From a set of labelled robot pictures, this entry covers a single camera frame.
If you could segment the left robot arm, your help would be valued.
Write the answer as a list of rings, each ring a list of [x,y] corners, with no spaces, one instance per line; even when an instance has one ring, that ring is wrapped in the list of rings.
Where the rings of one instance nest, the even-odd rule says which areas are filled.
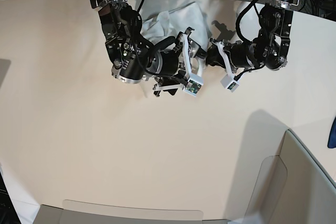
[[[252,72],[263,67],[276,71],[287,64],[293,18],[291,6],[298,6],[300,0],[269,0],[256,11],[260,29],[258,36],[250,40],[242,34],[240,23],[250,9],[256,8],[258,1],[252,0],[237,17],[238,41],[222,40],[222,45],[217,46],[217,41],[211,39],[213,45],[207,52],[207,65]]]

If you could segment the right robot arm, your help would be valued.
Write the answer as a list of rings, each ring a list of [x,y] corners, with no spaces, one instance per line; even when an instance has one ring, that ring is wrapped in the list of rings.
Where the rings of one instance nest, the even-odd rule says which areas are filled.
[[[97,9],[105,47],[112,63],[112,75],[129,84],[144,78],[155,78],[160,83],[187,84],[182,76],[179,52],[182,43],[169,36],[153,44],[141,35],[142,18],[128,0],[90,0]]]

